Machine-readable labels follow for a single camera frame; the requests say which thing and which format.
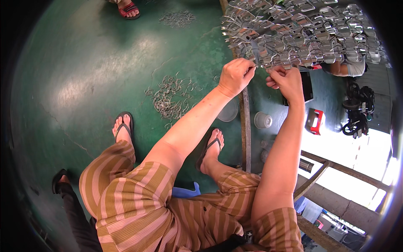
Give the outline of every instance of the painted concrete floor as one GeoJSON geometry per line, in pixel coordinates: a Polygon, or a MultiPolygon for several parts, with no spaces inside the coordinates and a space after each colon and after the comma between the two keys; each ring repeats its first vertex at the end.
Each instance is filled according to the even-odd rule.
{"type": "MultiPolygon", "coordinates": [[[[53,175],[61,168],[68,169],[79,196],[79,176],[114,143],[111,128],[121,111],[134,117],[136,157],[141,162],[169,123],[161,120],[144,90],[179,71],[178,77],[191,77],[203,88],[192,92],[192,100],[197,102],[218,84],[213,78],[232,60],[220,30],[219,1],[144,1],[137,5],[141,17],[128,21],[119,16],[116,5],[106,1],[55,0],[26,42],[15,71],[11,123],[13,157],[24,190],[21,198],[29,202],[48,239],[62,251],[78,251],[78,247],[62,199],[52,194],[53,175]],[[173,29],[158,23],[164,12],[179,10],[196,16],[188,28],[173,29]]],[[[274,139],[287,113],[280,92],[265,86],[266,76],[258,69],[249,85],[251,121],[257,111],[273,117],[268,129],[252,125],[255,173],[263,167],[261,140],[274,139]]],[[[314,100],[307,103],[307,110],[323,110],[326,127],[337,131],[344,117],[340,113],[342,80],[320,70],[311,71],[311,79],[314,100]]],[[[239,113],[235,120],[215,120],[213,126],[225,134],[220,161],[240,164],[239,113]]],[[[217,186],[213,180],[194,168],[199,152],[196,148],[188,157],[175,184],[187,187],[197,181],[202,193],[214,192],[217,186]]]]}

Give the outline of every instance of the plastic cup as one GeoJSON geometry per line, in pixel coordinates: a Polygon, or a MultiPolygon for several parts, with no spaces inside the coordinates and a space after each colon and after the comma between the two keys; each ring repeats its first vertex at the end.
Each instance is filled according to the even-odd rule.
{"type": "Polygon", "coordinates": [[[262,111],[256,113],[253,121],[255,123],[256,128],[258,129],[268,128],[273,123],[272,117],[268,114],[263,113],[262,111]]]}
{"type": "Polygon", "coordinates": [[[238,114],[238,104],[232,99],[225,105],[225,107],[218,114],[217,118],[223,122],[231,122],[237,117],[238,114]]]}

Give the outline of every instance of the black pants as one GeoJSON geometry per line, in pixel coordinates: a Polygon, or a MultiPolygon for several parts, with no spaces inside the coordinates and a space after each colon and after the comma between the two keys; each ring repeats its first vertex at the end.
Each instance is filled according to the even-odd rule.
{"type": "Polygon", "coordinates": [[[64,210],[66,211],[71,230],[73,231],[74,238],[81,252],[102,252],[95,229],[96,221],[94,218],[91,218],[91,224],[88,223],[84,210],[71,185],[68,183],[60,183],[58,193],[60,193],[63,198],[64,210]]]}

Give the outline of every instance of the silver metal part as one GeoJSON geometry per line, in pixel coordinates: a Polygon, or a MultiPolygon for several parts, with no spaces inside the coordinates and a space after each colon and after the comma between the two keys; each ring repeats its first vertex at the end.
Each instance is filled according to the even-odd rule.
{"type": "Polygon", "coordinates": [[[356,4],[337,0],[234,0],[221,18],[223,35],[238,57],[266,70],[335,61],[388,62],[375,29],[356,4]],[[264,19],[269,15],[276,23],[264,19]]]}
{"type": "Polygon", "coordinates": [[[189,11],[181,10],[179,12],[164,13],[158,20],[158,23],[164,22],[164,25],[171,26],[171,28],[185,28],[195,19],[195,15],[191,14],[189,11]]]}
{"type": "MultiPolygon", "coordinates": [[[[192,98],[190,92],[203,90],[202,87],[192,82],[191,78],[178,79],[178,74],[179,72],[175,77],[165,75],[162,82],[157,84],[159,90],[155,91],[148,87],[144,91],[146,96],[152,96],[152,103],[155,110],[161,114],[161,119],[172,121],[182,118],[190,109],[189,100],[192,98]]],[[[172,127],[172,124],[168,123],[165,128],[169,129],[169,125],[172,127]]]]}

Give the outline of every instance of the hand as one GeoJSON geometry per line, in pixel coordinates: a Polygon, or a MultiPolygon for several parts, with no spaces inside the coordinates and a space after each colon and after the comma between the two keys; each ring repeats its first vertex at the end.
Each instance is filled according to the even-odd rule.
{"type": "Polygon", "coordinates": [[[275,66],[268,70],[270,76],[266,78],[266,85],[273,89],[280,89],[288,103],[304,103],[301,74],[296,67],[285,70],[282,66],[275,66]]]}
{"type": "Polygon", "coordinates": [[[255,75],[255,63],[244,58],[237,58],[222,68],[218,88],[224,95],[234,98],[255,75]]]}

